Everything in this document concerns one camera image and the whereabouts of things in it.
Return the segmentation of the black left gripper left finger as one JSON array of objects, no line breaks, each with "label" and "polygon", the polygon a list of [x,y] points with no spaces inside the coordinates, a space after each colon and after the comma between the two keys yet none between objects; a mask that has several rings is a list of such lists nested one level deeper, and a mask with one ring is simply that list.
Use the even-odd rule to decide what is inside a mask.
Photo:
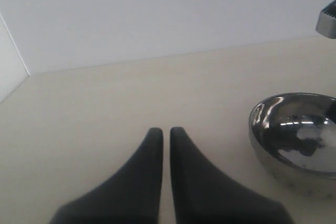
[{"label": "black left gripper left finger", "polygon": [[112,177],[60,207],[50,223],[158,223],[162,174],[163,132],[153,127]]}]

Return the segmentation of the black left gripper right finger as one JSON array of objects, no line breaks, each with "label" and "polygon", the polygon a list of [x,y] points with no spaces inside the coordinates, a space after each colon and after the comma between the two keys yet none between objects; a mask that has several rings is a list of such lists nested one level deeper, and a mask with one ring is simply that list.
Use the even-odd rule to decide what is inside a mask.
[{"label": "black left gripper right finger", "polygon": [[177,223],[293,223],[282,204],[221,172],[182,127],[170,130],[170,169]]}]

